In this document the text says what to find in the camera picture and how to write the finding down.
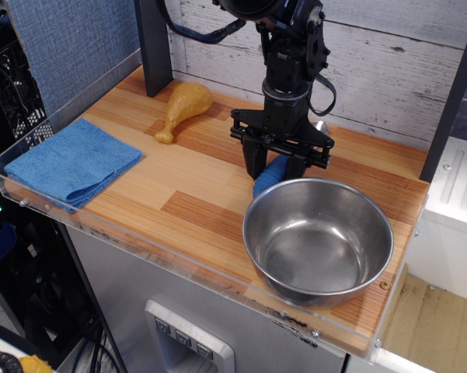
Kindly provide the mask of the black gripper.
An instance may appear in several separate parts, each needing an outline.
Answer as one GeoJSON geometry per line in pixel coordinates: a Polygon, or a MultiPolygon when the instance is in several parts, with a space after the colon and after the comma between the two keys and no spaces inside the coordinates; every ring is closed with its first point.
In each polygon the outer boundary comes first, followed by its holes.
{"type": "Polygon", "coordinates": [[[246,171],[256,180],[267,167],[267,153],[288,155],[284,180],[302,178],[311,166],[327,168],[335,142],[308,119],[309,94],[266,94],[261,110],[234,109],[231,136],[240,140],[246,171]]]}

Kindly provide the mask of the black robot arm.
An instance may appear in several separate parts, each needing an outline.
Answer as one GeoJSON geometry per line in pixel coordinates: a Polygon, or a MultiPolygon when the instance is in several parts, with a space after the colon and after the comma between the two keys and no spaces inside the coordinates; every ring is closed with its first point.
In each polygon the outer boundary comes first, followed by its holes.
{"type": "Polygon", "coordinates": [[[317,129],[309,113],[327,115],[328,106],[317,111],[311,103],[314,82],[333,91],[321,74],[330,54],[323,39],[325,19],[319,1],[217,1],[236,20],[209,34],[174,23],[164,1],[156,3],[167,26],[182,37],[203,44],[217,44],[240,30],[246,22],[256,24],[267,74],[262,84],[261,110],[234,109],[231,136],[240,140],[247,173],[257,179],[267,166],[268,152],[288,159],[286,179],[303,176],[310,166],[326,168],[334,141],[317,129]]]}

